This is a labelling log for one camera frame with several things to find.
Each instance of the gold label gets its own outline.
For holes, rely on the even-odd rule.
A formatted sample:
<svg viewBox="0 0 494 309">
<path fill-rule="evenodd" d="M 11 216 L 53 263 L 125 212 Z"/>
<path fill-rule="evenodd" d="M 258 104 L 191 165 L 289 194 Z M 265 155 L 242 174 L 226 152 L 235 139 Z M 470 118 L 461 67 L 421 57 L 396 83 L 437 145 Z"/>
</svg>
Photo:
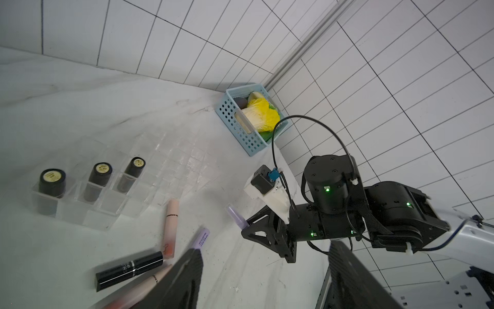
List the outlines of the gold label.
<svg viewBox="0 0 494 309">
<path fill-rule="evenodd" d="M 134 165 L 137 166 L 138 168 L 142 167 L 144 165 L 144 160 L 142 159 L 135 159 L 134 160 Z"/>
<path fill-rule="evenodd" d="M 98 164 L 96 165 L 96 171 L 101 174 L 106 174 L 110 170 L 110 167 L 107 164 Z"/>
<path fill-rule="evenodd" d="M 62 174 L 58 171 L 48 171 L 44 173 L 43 179 L 48 182 L 56 182 L 62 178 Z"/>
</svg>

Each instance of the black cable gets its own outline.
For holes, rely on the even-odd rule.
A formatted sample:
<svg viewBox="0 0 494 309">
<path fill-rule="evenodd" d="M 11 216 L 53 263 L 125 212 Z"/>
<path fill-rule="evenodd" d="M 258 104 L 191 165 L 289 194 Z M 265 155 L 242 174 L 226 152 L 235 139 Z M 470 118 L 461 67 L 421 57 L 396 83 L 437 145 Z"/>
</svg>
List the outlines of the black cable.
<svg viewBox="0 0 494 309">
<path fill-rule="evenodd" d="M 329 251 L 323 251 L 321 249 L 319 249 L 318 247 L 316 247 L 316 245 L 314 245 L 310 240 L 307 240 L 307 244 L 309 245 L 309 247 L 311 247 L 312 249 L 318 251 L 318 252 L 321 252 L 322 254 L 325 254 L 325 255 L 329 255 Z"/>
<path fill-rule="evenodd" d="M 469 221 L 470 221 L 470 218 L 463 220 L 463 222 L 460 224 L 460 226 L 454 231 L 454 233 L 442 245 L 439 245 L 439 246 L 434 247 L 434 248 L 417 249 L 417 251 L 436 251 L 436 250 L 439 250 L 439 249 L 446 247 L 447 244 L 449 244 L 453 240 L 453 238 L 458 234 L 458 232 L 460 232 L 461 228 L 464 227 L 465 224 Z"/>
<path fill-rule="evenodd" d="M 275 164 L 275 168 L 278 168 L 278 165 L 276 165 L 275 145 L 274 145 L 274 137 L 275 137 L 276 128 L 278 127 L 278 125 L 281 122 L 283 122 L 283 121 L 285 121 L 287 119 L 290 119 L 290 118 L 304 118 L 304 119 L 307 119 L 307 120 L 311 120 L 311 121 L 313 121 L 313 122 L 315 122 L 315 123 L 323 126 L 326 130 L 328 130 L 329 132 L 331 132 L 331 134 L 333 134 L 333 136 L 336 137 L 336 139 L 340 143 L 341 147 L 343 147 L 343 150 L 345 150 L 345 153 L 346 153 L 346 155 L 348 157 L 348 160 L 350 160 L 350 165 L 352 166 L 352 179 L 355 179 L 355 175 L 357 173 L 355 172 L 356 171 L 356 168 L 355 168 L 355 165 L 353 164 L 352 157 L 350 157 L 350 153 L 348 153 L 348 150 L 346 149 L 345 144 L 341 141 L 341 139 L 338 137 L 338 135 L 336 135 L 336 133 L 333 130 L 331 130 L 327 125 L 323 124 L 319 120 L 314 119 L 312 117 L 304 116 L 304 115 L 291 115 L 291 116 L 288 116 L 288 117 L 285 117 L 285 118 L 281 119 L 280 121 L 278 121 L 278 123 L 275 124 L 275 127 L 273 128 L 273 139 L 271 141 L 271 150 L 273 151 L 273 162 Z"/>
<path fill-rule="evenodd" d="M 352 231 L 354 231 L 355 233 L 357 233 L 360 237 L 362 237 L 363 239 L 365 239 L 366 241 L 370 242 L 371 244 L 374 243 L 372 240 L 368 239 L 367 237 L 363 236 L 352 224 L 352 221 L 350 220 L 350 217 L 348 216 L 348 199 L 350 198 L 350 194 L 348 194 L 348 196 L 346 197 L 345 199 L 345 214 L 346 214 L 346 218 L 348 219 L 348 223 L 350 224 L 350 227 L 352 228 Z"/>
<path fill-rule="evenodd" d="M 305 176 L 304 176 L 304 173 L 302 173 L 302 184 L 300 185 L 300 187 L 302 188 L 302 197 L 304 198 L 304 200 L 309 203 L 309 204 L 313 204 L 314 202 L 311 202 L 309 200 L 309 198 L 307 198 L 307 194 L 305 194 L 305 184 L 306 184 L 306 180 L 305 180 Z"/>
</svg>

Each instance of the black bottle cap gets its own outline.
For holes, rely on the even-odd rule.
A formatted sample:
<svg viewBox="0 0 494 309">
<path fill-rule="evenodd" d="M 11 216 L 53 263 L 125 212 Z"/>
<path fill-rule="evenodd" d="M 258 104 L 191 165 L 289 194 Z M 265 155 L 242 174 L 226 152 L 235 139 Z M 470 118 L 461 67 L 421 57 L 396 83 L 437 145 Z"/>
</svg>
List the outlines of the black bottle cap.
<svg viewBox="0 0 494 309">
<path fill-rule="evenodd" d="M 134 157 L 127 165 L 127 168 L 125 169 L 124 173 L 131 175 L 132 177 L 138 178 L 139 175 L 141 175 L 142 169 L 145 166 L 146 166 L 146 161 L 144 161 L 144 159 L 139 157 Z"/>
<path fill-rule="evenodd" d="M 112 172 L 113 169 L 110 163 L 96 163 L 89 175 L 89 181 L 104 187 L 108 183 L 108 180 L 110 180 Z"/>
<path fill-rule="evenodd" d="M 38 190 L 40 193 L 60 198 L 65 193 L 65 178 L 63 170 L 44 170 L 40 175 Z"/>
<path fill-rule="evenodd" d="M 158 251 L 99 272 L 96 274 L 96 291 L 106 289 L 161 265 L 163 265 L 163 254 Z"/>
</svg>

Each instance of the black grout line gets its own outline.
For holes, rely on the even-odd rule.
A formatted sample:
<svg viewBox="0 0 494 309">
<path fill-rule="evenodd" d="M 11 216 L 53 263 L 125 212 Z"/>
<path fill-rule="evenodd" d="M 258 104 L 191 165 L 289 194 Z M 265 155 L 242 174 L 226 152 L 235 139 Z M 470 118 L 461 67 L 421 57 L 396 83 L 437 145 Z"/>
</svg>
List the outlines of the black grout line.
<svg viewBox="0 0 494 309">
<path fill-rule="evenodd" d="M 177 42 L 178 36 L 180 35 L 180 31 L 182 31 L 182 29 L 178 30 L 177 36 L 173 40 L 173 44 L 171 45 L 170 52 L 168 53 L 168 55 L 166 55 L 165 62 L 163 63 L 163 67 L 161 68 L 160 74 L 158 75 L 158 79 L 160 79 L 161 74 L 163 73 L 163 69 L 165 68 L 166 62 L 168 61 L 168 58 L 170 57 L 171 52 L 173 51 L 173 47 L 175 46 L 175 42 Z"/>
<path fill-rule="evenodd" d="M 96 66 L 99 64 L 99 54 L 101 54 L 101 46 L 103 45 L 103 36 L 105 35 L 106 19 L 108 18 L 108 11 L 110 10 L 110 0 L 106 7 L 105 23 L 103 24 L 103 31 L 101 32 L 101 41 L 99 42 L 98 58 L 96 59 Z"/>
<path fill-rule="evenodd" d="M 471 109 L 474 109 L 475 107 L 477 107 L 477 106 L 479 106 L 479 105 L 481 105 L 481 104 L 483 104 L 483 103 L 485 103 L 485 102 L 487 102 L 487 101 L 490 101 L 492 98 L 494 98 L 494 95 L 493 95 L 493 96 L 491 96 L 490 98 L 485 99 L 484 101 L 482 101 L 482 102 L 480 102 L 480 103 L 477 103 L 477 104 L 475 104 L 475 105 L 473 105 L 473 106 L 470 106 L 469 108 L 465 109 L 465 110 L 464 110 L 464 111 L 462 111 L 461 113 L 458 113 L 458 114 L 456 114 L 456 115 L 454 115 L 454 116 L 452 116 L 452 117 L 449 117 L 448 119 L 446 119 L 446 120 L 444 120 L 444 121 L 442 121 L 442 122 L 440 122 L 440 123 L 438 123 L 438 124 L 434 125 L 433 127 L 428 128 L 427 130 L 423 131 L 423 132 L 422 132 L 422 134 L 424 134 L 424 133 L 426 133 L 426 132 L 428 132 L 428 131 L 430 131 L 430 130 L 434 129 L 435 127 L 438 127 L 438 126 L 442 125 L 443 123 L 445 123 L 445 122 L 447 122 L 447 121 L 449 121 L 449 120 L 451 120 L 451 119 L 453 119 L 453 118 L 455 118 L 455 117 L 457 117 L 457 116 L 459 116 L 459 115 L 461 115 L 461 114 L 463 114 L 463 113 L 468 112 L 468 111 L 469 111 L 469 110 L 471 110 Z M 459 138 L 459 139 L 457 139 L 457 140 L 455 140 L 455 141 L 453 141 L 453 142 L 449 143 L 448 145 L 450 145 L 450 144 L 452 144 L 452 143 L 454 143 L 454 142 L 456 142 L 456 141 L 459 141 L 460 139 L 463 139 L 463 138 L 465 138 L 465 137 L 467 137 L 467 136 L 470 136 L 470 135 L 472 135 L 472 134 L 474 134 L 474 133 L 477 133 L 478 131 L 481 131 L 481 130 L 483 130 L 483 129 L 485 129 L 485 128 L 488 128 L 488 127 L 490 127 L 490 126 L 492 126 L 492 125 L 493 125 L 493 124 L 490 124 L 490 125 L 488 125 L 488 126 L 486 126 L 486 127 L 482 128 L 482 129 L 480 129 L 480 130 L 477 130 L 477 131 L 475 131 L 475 132 L 473 132 L 473 133 L 470 133 L 469 135 L 466 135 L 466 136 L 464 136 L 464 137 L 462 137 L 462 138 Z"/>
<path fill-rule="evenodd" d="M 41 54 L 44 55 L 44 1 L 41 0 Z"/>
<path fill-rule="evenodd" d="M 481 36 L 479 36 L 478 38 L 476 38 L 474 41 L 470 42 L 467 46 L 465 46 L 464 48 L 460 49 L 460 50 L 458 51 L 458 53 L 459 53 L 459 52 L 461 52 L 461 51 L 463 51 L 465 48 L 469 47 L 470 45 L 474 44 L 474 43 L 475 43 L 476 41 L 478 41 L 479 39 L 483 38 L 485 35 L 487 35 L 487 34 L 488 34 L 489 32 L 491 32 L 492 30 L 494 30 L 494 28 L 492 28 L 492 29 L 490 29 L 489 31 L 485 32 L 484 34 L 482 34 Z"/>
<path fill-rule="evenodd" d="M 417 285 L 417 284 L 435 283 L 435 282 L 441 282 L 441 281 L 440 280 L 437 280 L 437 281 L 417 282 L 417 283 L 409 283 L 409 284 L 399 284 L 399 285 L 392 285 L 389 288 L 391 289 L 391 288 L 395 288 L 395 287 L 398 287 L 398 286 Z"/>
<path fill-rule="evenodd" d="M 397 6 L 399 6 L 401 3 L 403 2 L 403 0 L 400 0 L 389 12 L 387 12 L 381 19 L 379 19 L 372 27 L 369 28 L 369 30 L 367 30 L 367 32 L 364 33 L 364 35 L 362 35 L 358 40 L 355 41 L 355 44 L 357 44 L 358 42 L 360 42 L 360 40 L 366 36 L 367 33 L 369 33 L 372 29 L 374 29 L 375 26 L 377 26 L 384 18 L 386 18 L 386 16 L 388 16 L 394 9 L 396 9 Z"/>
<path fill-rule="evenodd" d="M 290 28 L 288 28 L 288 27 L 285 25 L 285 23 L 283 22 L 283 20 L 281 20 L 281 18 L 283 18 L 283 17 L 285 16 L 285 14 L 286 14 L 286 13 L 288 12 L 288 10 L 290 9 L 291 5 L 293 5 L 293 4 L 295 3 L 295 1 L 296 1 L 296 0 L 293 0 L 293 3 L 290 5 L 290 7 L 288 8 L 288 10 L 287 10 L 287 11 L 283 14 L 283 16 L 282 16 L 281 18 L 280 18 L 280 17 L 278 17 L 278 16 L 276 15 L 276 13 L 275 13 L 275 12 L 274 12 L 274 11 L 273 11 L 270 7 L 269 7 L 269 5 L 267 5 L 267 4 L 266 4 L 266 2 L 264 2 L 264 0 L 261 0 L 261 1 L 262 1 L 262 3 L 264 3 L 264 4 L 268 7 L 268 9 L 270 9 L 270 11 L 271 11 L 271 12 L 273 12 L 273 14 L 274 14 L 274 15 L 275 15 L 275 16 L 276 16 L 276 17 L 277 17 L 277 18 L 281 21 L 281 23 L 282 23 L 282 24 L 283 24 L 283 25 L 284 25 L 284 26 L 288 29 L 288 31 L 290 31 L 290 32 L 291 32 L 291 29 L 290 29 Z M 294 36 L 294 37 L 295 37 L 295 38 L 296 38 L 299 42 L 301 42 L 301 43 L 302 43 L 302 41 L 300 41 L 300 40 L 297 38 L 297 36 L 296 36 L 295 34 L 293 34 L 293 36 Z"/>
<path fill-rule="evenodd" d="M 415 2 L 413 2 L 413 0 L 411 0 L 412 3 L 417 7 L 417 9 L 420 11 L 420 13 L 423 14 L 422 10 L 420 10 L 420 8 L 415 4 Z M 477 2 L 478 0 L 475 0 L 473 1 L 469 6 L 467 6 L 465 9 L 463 9 L 460 13 L 458 13 L 457 15 L 455 15 L 452 19 L 450 19 L 447 23 L 449 23 L 450 21 L 452 21 L 454 18 L 456 18 L 458 15 L 460 15 L 461 13 L 463 13 L 466 9 L 468 9 L 471 5 L 473 5 L 475 2 Z M 441 31 L 439 31 L 439 29 L 436 27 L 436 25 L 434 25 L 430 19 L 424 14 L 425 18 L 427 18 L 427 20 L 432 24 L 432 26 L 437 30 L 437 32 L 439 32 L 439 34 L 441 34 L 441 36 L 446 40 L 446 42 L 448 42 L 448 44 L 455 50 L 455 52 L 461 57 L 461 59 L 463 59 L 463 61 L 465 61 L 465 63 L 470 67 L 470 69 L 475 72 L 475 70 L 472 68 L 472 66 L 470 65 L 470 63 L 468 63 L 465 58 L 463 58 L 463 56 L 458 52 L 458 50 L 456 50 L 456 48 L 453 46 L 453 44 L 450 43 L 450 41 L 448 41 L 448 39 L 446 39 L 446 37 L 443 35 L 443 33 Z M 475 72 L 475 75 L 477 75 L 477 77 L 484 83 L 484 85 L 486 85 L 486 87 L 494 94 L 494 91 L 489 87 L 489 85 L 487 85 L 487 83 L 479 76 L 479 74 L 477 74 L 477 72 Z"/>
<path fill-rule="evenodd" d="M 441 160 L 441 158 L 439 158 L 439 156 L 437 155 L 437 153 L 432 149 L 431 145 L 429 144 L 429 142 L 424 138 L 424 136 L 422 135 L 422 133 L 420 133 L 420 131 L 418 130 L 417 126 L 413 123 L 413 121 L 410 119 L 410 117 L 405 113 L 405 110 L 403 109 L 403 107 L 401 107 L 401 105 L 398 103 L 398 101 L 395 99 L 395 97 L 393 96 L 393 94 L 391 93 L 391 91 L 389 91 L 388 87 L 382 82 L 381 78 L 379 77 L 379 75 L 377 75 L 377 78 L 379 78 L 379 80 L 381 81 L 381 83 L 384 85 L 384 87 L 386 88 L 386 90 L 391 94 L 391 96 L 393 97 L 393 99 L 395 100 L 396 104 L 398 104 L 398 106 L 401 108 L 401 110 L 403 111 L 403 113 L 405 114 L 405 116 L 408 118 L 408 120 L 411 122 L 411 124 L 415 127 L 415 129 L 417 130 L 417 132 L 419 133 L 419 135 L 423 138 L 423 140 L 427 143 L 427 146 L 429 146 L 429 148 L 432 150 L 432 152 L 434 153 L 434 155 L 436 156 L 436 158 L 439 160 L 439 162 L 441 162 L 441 164 L 443 165 L 443 167 L 446 169 L 446 171 L 448 172 L 448 174 L 450 174 L 451 177 L 453 177 L 453 175 L 451 174 L 451 172 L 448 170 L 448 168 L 446 167 L 446 165 L 443 163 L 443 161 Z M 470 200 L 470 197 L 468 197 L 468 195 L 465 193 L 465 191 L 463 190 L 463 188 L 459 185 L 459 183 L 456 181 L 456 179 L 453 177 L 453 180 L 456 182 L 456 184 L 458 185 L 458 187 L 460 188 L 460 190 L 463 192 L 463 194 L 466 196 L 466 198 L 472 202 Z M 475 208 L 475 210 L 480 214 L 482 215 L 479 210 L 475 207 L 475 205 L 473 205 L 473 207 Z"/>
<path fill-rule="evenodd" d="M 439 271 L 439 268 L 437 268 L 436 266 L 436 263 L 434 263 L 434 261 L 432 260 L 432 258 L 430 257 L 430 255 L 427 255 L 429 257 L 429 259 L 431 260 L 432 264 L 434 265 L 434 267 L 437 269 L 437 272 L 441 275 L 442 279 L 444 280 L 444 276 L 443 274 L 441 274 L 441 272 Z"/>
<path fill-rule="evenodd" d="M 191 35 L 193 35 L 193 36 L 195 36 L 195 37 L 197 37 L 197 38 L 199 38 L 199 39 L 201 39 L 201 40 L 203 40 L 203 41 L 206 41 L 206 42 L 208 42 L 208 43 L 210 43 L 210 44 L 212 44 L 212 45 L 214 45 L 214 46 L 216 46 L 216 47 L 218 47 L 218 48 L 220 48 L 220 49 L 222 49 L 222 50 L 224 50 L 224 51 L 226 51 L 226 52 L 228 52 L 228 53 L 230 53 L 230 54 L 234 55 L 235 57 L 238 57 L 238 58 L 240 58 L 240 59 L 242 59 L 242 60 L 244 60 L 244 61 L 249 62 L 248 60 L 245 60 L 245 59 L 243 59 L 243 58 L 241 58 L 241 57 L 239 57 L 239 56 L 235 55 L 234 53 L 232 53 L 232 52 L 230 52 L 230 51 L 228 51 L 228 50 L 226 50 L 226 49 L 223 49 L 223 48 L 219 47 L 218 45 L 213 44 L 213 43 L 209 42 L 208 40 L 205 40 L 205 39 L 201 38 L 200 36 L 197 36 L 197 35 L 193 34 L 192 32 L 187 31 L 187 30 L 185 30 L 185 29 L 183 29 L 183 28 L 182 28 L 183 24 L 185 23 L 185 19 L 186 19 L 186 18 L 187 18 L 187 16 L 189 15 L 190 9 L 191 9 L 192 4 L 194 3 L 194 1 L 192 1 L 192 2 L 191 2 L 191 5 L 190 5 L 190 7 L 189 7 L 189 10 L 187 11 L 187 14 L 185 15 L 184 21 L 182 22 L 182 25 L 181 25 L 181 26 L 177 26 L 177 25 L 175 25 L 175 24 L 173 24 L 173 23 L 170 23 L 169 21 L 167 21 L 167 20 L 165 20 L 165 19 L 163 19 L 163 18 L 161 18 L 161 17 L 157 16 L 156 14 L 153 14 L 153 13 L 151 13 L 151 12 L 149 12 L 149 11 L 147 11 L 147 10 L 145 10 L 145 9 L 141 8 L 141 7 L 138 7 L 138 6 L 136 6 L 135 4 L 128 2 L 127 0 L 122 0 L 122 1 L 127 2 L 128 4 L 131 4 L 131 5 L 133 5 L 133 6 L 137 7 L 137 8 L 139 8 L 139 9 L 141 9 L 141 10 L 145 11 L 145 12 L 147 12 L 148 14 L 151 14 L 151 15 L 153 15 L 153 16 L 154 16 L 154 17 L 156 17 L 156 18 L 159 18 L 159 19 L 161 19 L 162 21 L 165 21 L 165 22 L 169 23 L 170 25 L 173 25 L 173 26 L 175 26 L 175 27 L 179 28 L 179 34 L 180 34 L 180 31 L 185 31 L 185 32 L 187 32 L 187 33 L 189 33 L 189 34 L 191 34 Z M 175 45 L 175 42 L 173 42 L 173 45 L 172 45 L 172 47 L 171 47 L 171 49 L 170 49 L 170 53 L 171 53 L 171 51 L 172 51 L 172 49 L 173 49 L 173 46 L 174 46 L 174 45 Z"/>
<path fill-rule="evenodd" d="M 384 275 L 382 274 L 381 272 L 381 269 L 379 268 L 379 266 L 377 266 L 377 263 L 375 262 L 374 260 L 374 257 L 372 256 L 371 252 L 369 251 L 369 248 L 367 248 L 366 246 L 366 249 L 367 249 L 367 252 L 369 253 L 370 255 L 370 258 L 372 259 L 372 261 L 374 262 L 375 266 L 377 267 L 377 270 L 379 270 L 379 273 L 381 274 L 382 278 L 384 279 L 384 282 L 386 282 L 386 285 L 388 286 L 389 288 L 389 284 L 388 284 L 388 281 L 386 280 L 386 278 L 384 278 Z"/>
<path fill-rule="evenodd" d="M 155 22 L 156 22 L 156 16 L 155 16 L 155 19 L 153 20 L 153 24 L 151 25 L 151 30 L 149 30 L 149 34 L 148 34 L 148 38 L 146 40 L 146 44 L 144 44 L 144 49 L 142 49 L 141 58 L 139 59 L 139 63 L 137 64 L 137 69 L 135 70 L 135 73 L 136 74 L 137 74 L 137 71 L 139 71 L 139 66 L 141 65 L 142 57 L 144 56 L 144 52 L 146 51 L 146 47 L 148 46 L 149 37 L 151 37 L 151 33 L 153 32 L 153 27 L 154 27 L 154 23 Z"/>
</svg>

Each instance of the blue connector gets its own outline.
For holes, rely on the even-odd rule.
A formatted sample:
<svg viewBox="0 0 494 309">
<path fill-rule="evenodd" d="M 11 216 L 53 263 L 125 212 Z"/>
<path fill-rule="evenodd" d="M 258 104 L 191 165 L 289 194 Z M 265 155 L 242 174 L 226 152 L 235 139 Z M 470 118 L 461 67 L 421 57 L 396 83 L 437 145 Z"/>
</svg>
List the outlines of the blue connector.
<svg viewBox="0 0 494 309">
<path fill-rule="evenodd" d="M 268 173 L 268 177 L 271 180 L 271 182 L 275 182 L 276 179 L 280 178 L 280 172 L 278 171 L 277 168 L 274 168 L 272 171 Z"/>
</svg>

